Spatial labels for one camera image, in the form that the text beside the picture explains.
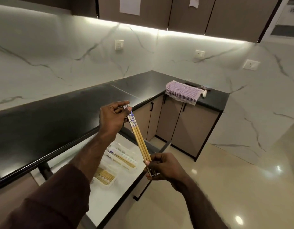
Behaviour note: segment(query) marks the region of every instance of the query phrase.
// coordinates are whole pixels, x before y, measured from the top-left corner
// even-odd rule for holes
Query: electrical outlet
[[[124,47],[123,40],[115,40],[115,50],[121,50]]]
[[[205,55],[205,51],[199,51],[199,50],[195,50],[195,58],[196,59],[202,59]]]
[[[253,70],[256,71],[258,66],[260,65],[261,62],[259,61],[253,61],[253,60],[249,60],[247,59],[246,63],[244,64],[243,68],[244,69],[249,69],[249,70]]]

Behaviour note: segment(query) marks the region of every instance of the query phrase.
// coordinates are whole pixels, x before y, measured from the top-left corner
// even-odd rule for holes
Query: paper note
[[[196,9],[198,9],[198,6],[199,6],[199,0],[190,0],[190,5],[189,7],[195,7]]]
[[[140,15],[141,0],[119,0],[119,11],[126,14]]]

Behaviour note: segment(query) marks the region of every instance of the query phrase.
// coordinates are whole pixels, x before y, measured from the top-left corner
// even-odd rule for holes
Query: pink cloth
[[[196,105],[196,102],[203,91],[204,90],[202,89],[191,87],[177,81],[171,81],[166,85],[165,94],[183,103]]]

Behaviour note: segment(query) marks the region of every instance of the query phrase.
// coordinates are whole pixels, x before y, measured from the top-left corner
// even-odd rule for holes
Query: hand
[[[149,169],[155,170],[157,176],[150,177],[149,173],[146,173],[148,180],[167,180],[175,188],[180,191],[181,185],[185,183],[190,177],[182,168],[178,160],[171,153],[156,153],[150,156],[150,161],[144,161]]]
[[[123,106],[129,104],[128,100],[114,102],[100,108],[99,113],[99,133],[110,143],[115,140],[116,134],[122,128],[125,118],[129,115],[132,107],[123,109]]]

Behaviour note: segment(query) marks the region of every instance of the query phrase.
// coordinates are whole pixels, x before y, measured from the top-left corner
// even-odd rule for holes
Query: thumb
[[[157,162],[151,162],[151,161],[144,161],[144,163],[149,167],[149,169],[153,169],[155,171],[158,171],[160,172],[160,163],[157,163]]]
[[[121,115],[123,116],[123,118],[126,118],[126,117],[129,115],[129,113],[131,112],[131,110],[132,110],[132,107],[127,107],[127,108],[125,108],[125,109],[121,112]]]

